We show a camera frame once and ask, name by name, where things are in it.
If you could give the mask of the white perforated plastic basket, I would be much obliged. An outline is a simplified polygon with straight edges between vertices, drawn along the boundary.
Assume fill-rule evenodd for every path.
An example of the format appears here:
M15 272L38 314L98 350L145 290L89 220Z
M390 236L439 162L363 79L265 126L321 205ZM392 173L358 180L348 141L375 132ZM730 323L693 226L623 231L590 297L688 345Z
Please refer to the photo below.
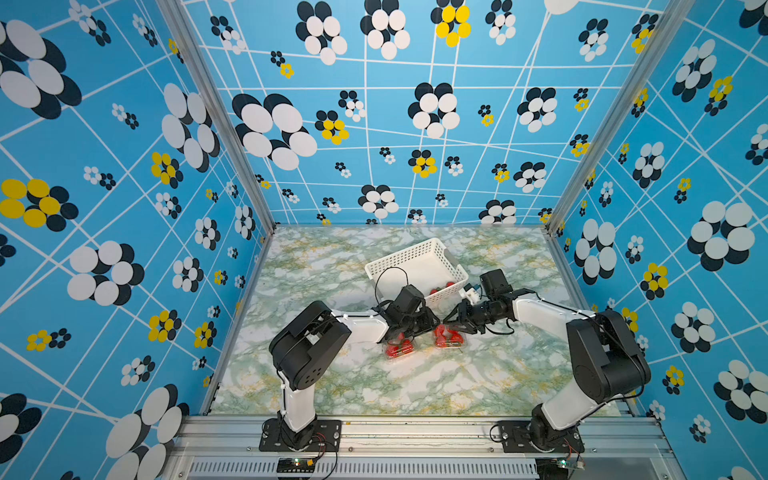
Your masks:
M438 238L369 262L364 270L380 300L394 300L401 288L410 284L422 292L427 306L432 309L444 308L458 298L459 291L469 280L466 270ZM430 295L432 288L444 286L449 281L455 284Z

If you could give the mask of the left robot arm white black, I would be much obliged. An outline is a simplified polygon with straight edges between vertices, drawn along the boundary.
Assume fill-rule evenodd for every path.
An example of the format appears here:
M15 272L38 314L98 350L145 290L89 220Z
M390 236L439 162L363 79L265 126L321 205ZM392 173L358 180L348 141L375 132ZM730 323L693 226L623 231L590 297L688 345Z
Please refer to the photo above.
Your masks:
M284 327L269 345L281 380L277 425L280 446L305 450L316 441L332 448L333 434L320 426L315 410L315 384L347 344L390 345L429 333L439 324L432 310L415 300L386 301L363 312L341 312L314 301Z

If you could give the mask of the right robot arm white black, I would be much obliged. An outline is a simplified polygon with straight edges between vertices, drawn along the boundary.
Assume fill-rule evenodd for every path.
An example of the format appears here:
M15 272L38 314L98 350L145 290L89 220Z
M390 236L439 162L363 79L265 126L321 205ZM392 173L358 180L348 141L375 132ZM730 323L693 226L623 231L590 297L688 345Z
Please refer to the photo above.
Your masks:
M576 310L519 289L476 304L463 299L445 323L463 333L483 334L499 320L537 327L568 345L572 379L531 414L529 438L540 451L562 444L604 405L640 395L651 380L643 352L615 311Z

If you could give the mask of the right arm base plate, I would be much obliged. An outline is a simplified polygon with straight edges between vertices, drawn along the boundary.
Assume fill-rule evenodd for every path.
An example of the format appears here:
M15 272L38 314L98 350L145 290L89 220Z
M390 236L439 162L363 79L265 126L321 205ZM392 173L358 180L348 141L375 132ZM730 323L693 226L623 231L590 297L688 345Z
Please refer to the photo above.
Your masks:
M491 427L490 435L505 453L575 455L585 452L576 427L553 430L539 418L500 421Z

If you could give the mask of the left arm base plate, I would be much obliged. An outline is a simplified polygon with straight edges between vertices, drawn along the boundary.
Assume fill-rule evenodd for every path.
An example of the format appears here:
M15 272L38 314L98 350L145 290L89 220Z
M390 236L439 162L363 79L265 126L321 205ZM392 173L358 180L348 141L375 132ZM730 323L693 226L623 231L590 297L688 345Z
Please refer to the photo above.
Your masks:
M270 418L262 426L261 452L337 452L342 433L340 420L315 419L299 432L281 418Z

